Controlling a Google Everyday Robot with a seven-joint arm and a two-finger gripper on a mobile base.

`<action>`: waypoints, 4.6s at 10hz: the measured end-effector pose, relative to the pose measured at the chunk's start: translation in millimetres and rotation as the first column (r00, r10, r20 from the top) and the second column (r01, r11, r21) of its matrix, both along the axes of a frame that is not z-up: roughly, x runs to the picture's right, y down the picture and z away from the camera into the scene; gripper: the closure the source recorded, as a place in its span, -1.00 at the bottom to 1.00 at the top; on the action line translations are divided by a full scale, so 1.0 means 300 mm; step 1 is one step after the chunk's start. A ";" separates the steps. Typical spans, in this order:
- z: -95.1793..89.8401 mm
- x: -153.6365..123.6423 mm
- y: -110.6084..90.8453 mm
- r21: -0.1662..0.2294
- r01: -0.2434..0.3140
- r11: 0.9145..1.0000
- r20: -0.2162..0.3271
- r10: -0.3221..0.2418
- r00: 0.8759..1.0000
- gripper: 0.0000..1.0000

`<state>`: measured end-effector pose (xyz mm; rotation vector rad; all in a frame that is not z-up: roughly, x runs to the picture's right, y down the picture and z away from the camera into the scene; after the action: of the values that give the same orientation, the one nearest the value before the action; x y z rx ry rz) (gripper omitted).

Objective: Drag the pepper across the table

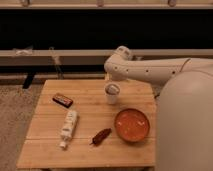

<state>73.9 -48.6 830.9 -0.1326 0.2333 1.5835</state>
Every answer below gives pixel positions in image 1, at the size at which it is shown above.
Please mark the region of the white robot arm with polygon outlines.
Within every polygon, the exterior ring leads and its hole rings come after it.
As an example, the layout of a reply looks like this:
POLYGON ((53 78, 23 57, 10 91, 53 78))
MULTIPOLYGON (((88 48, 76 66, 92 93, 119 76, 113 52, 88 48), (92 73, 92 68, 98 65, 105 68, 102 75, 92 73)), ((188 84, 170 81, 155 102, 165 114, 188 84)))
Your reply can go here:
POLYGON ((130 49, 120 46, 104 69, 117 79, 162 87, 155 171, 213 171, 213 49, 136 59, 130 49))

